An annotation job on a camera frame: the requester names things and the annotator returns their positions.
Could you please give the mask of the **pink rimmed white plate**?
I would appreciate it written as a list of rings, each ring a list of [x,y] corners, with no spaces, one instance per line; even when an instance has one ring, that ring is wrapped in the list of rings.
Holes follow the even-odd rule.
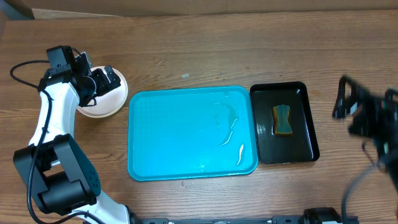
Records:
[[[97,104],[93,106],[94,100],[91,100],[87,107],[77,107],[77,110],[91,118],[104,118],[111,116],[118,112],[127,100],[128,96],[128,84],[125,77],[121,72],[113,69],[113,72],[121,79],[121,86],[114,90],[106,93],[103,96],[97,96],[95,98]]]

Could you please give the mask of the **green yellow sponge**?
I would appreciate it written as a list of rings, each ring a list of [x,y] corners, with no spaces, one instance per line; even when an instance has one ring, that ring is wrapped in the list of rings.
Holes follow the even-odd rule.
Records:
[[[290,136],[293,134],[290,118],[289,105],[277,105],[272,108],[273,116],[273,135],[277,136]]]

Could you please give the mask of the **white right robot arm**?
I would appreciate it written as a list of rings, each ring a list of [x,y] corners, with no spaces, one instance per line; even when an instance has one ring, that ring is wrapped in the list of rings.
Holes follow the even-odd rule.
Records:
[[[347,214],[348,199],[358,184],[374,170],[387,173],[397,187],[397,90],[389,88],[383,97],[375,96],[352,78],[343,75],[339,80],[332,117],[344,119],[349,115],[353,117],[353,122],[348,132],[372,139],[377,149],[377,160],[367,155],[371,165],[346,188],[341,201],[341,214],[331,207],[309,208],[298,218],[298,223],[358,223],[358,218]]]

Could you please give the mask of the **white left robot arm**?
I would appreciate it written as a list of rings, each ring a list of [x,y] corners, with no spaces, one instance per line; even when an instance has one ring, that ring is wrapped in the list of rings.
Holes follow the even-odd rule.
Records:
[[[27,208],[36,223],[44,214],[78,217],[86,223],[139,223],[128,206],[101,189],[98,173],[74,140],[78,107],[97,104],[97,97],[115,91],[121,79],[112,66],[93,69],[85,52],[69,46],[47,51],[46,70],[34,88],[41,98],[37,127],[27,147],[14,153],[13,163],[27,187]]]

